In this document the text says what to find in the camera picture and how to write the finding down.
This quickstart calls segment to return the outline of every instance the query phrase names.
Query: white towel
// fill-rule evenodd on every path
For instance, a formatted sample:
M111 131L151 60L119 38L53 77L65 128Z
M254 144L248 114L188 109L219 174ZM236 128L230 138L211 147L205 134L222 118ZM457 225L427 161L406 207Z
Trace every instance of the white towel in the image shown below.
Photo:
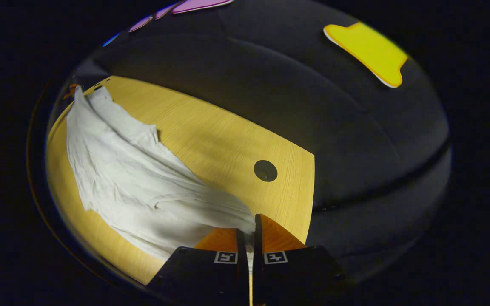
M201 182L107 88L84 97L76 87L67 116L67 150L84 209L93 210L144 252L166 260L214 227L255 228L237 197Z

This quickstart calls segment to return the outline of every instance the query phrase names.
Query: black background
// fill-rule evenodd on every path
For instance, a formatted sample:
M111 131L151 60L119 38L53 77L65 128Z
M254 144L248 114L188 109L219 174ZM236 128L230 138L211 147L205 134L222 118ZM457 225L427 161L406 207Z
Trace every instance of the black background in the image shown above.
M490 2L322 2L422 64L453 141L451 186L433 227L342 305L490 304ZM31 198L25 145L35 100L70 54L86 56L170 3L0 3L0 304L146 304L92 275L52 237Z

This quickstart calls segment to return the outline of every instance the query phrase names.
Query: wrinkled fabric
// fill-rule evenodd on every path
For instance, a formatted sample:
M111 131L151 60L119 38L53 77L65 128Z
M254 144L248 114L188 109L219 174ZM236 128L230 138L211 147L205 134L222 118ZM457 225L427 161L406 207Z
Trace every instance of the wrinkled fabric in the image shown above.
M67 151L84 209L123 238L166 260L214 227L255 228L237 197L206 186L158 141L156 126L132 118L107 88L76 87L67 116Z

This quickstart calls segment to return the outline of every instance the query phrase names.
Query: yellow sticker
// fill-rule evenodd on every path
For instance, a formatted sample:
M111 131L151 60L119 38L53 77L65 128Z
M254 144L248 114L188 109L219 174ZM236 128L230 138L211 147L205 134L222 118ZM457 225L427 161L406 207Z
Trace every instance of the yellow sticker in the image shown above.
M383 84L396 88L402 84L400 68L408 56L394 43L363 23L349 27L327 25L326 37L360 60Z

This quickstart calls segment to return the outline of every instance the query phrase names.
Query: light wood surface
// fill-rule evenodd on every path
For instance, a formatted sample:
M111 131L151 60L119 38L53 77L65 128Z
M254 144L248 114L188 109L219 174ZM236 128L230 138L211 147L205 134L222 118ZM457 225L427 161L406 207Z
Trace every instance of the light wood surface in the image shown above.
M156 124L160 141L199 179L240 198L305 242L313 205L314 156L240 116L177 91L111 76L100 82L114 102L146 124ZM93 87L85 91L88 95ZM85 211L66 151L66 109L49 132L47 176L64 221L93 252L147 284L163 262L132 246L93 211ZM253 167L265 159L278 176L257 178Z

